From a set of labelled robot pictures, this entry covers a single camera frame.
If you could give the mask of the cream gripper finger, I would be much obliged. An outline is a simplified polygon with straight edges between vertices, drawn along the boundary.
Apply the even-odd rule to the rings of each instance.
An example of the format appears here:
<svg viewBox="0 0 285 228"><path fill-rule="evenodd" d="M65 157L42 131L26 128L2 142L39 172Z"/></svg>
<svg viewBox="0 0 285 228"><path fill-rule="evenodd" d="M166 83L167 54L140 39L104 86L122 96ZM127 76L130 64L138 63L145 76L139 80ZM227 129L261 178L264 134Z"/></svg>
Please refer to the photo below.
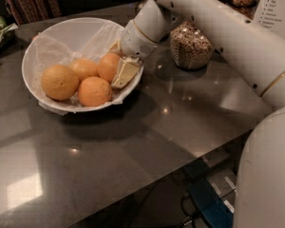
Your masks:
<svg viewBox="0 0 285 228"><path fill-rule="evenodd" d="M123 55L122 50L121 50L121 43L119 40L116 40L113 45L109 48L109 53L115 53L120 56Z"/></svg>
<svg viewBox="0 0 285 228"><path fill-rule="evenodd" d="M115 88L124 88L138 73L141 64L130 58L122 59L118 64L116 76L111 85Z"/></svg>

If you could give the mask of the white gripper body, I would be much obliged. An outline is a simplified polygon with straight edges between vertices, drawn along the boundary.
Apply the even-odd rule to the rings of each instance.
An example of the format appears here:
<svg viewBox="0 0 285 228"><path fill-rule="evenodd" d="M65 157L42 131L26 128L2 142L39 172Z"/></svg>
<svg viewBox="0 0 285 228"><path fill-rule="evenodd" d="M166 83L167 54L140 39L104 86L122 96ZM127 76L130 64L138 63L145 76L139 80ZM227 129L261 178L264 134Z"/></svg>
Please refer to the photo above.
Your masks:
<svg viewBox="0 0 285 228"><path fill-rule="evenodd" d="M144 60L157 48L138 28L133 20L125 26L120 39L120 49L123 55Z"/></svg>

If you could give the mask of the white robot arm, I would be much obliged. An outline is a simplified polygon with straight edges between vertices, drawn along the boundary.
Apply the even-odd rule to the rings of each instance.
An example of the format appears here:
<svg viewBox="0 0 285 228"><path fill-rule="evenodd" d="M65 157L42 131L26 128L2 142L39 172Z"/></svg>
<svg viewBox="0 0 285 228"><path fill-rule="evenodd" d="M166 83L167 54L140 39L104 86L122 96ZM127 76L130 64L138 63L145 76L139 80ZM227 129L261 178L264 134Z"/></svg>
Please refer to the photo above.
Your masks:
<svg viewBox="0 0 285 228"><path fill-rule="evenodd" d="M249 136L239 163L234 228L285 228L285 39L218 0L148 0L120 37L147 58L187 18L274 113Z"/></svg>

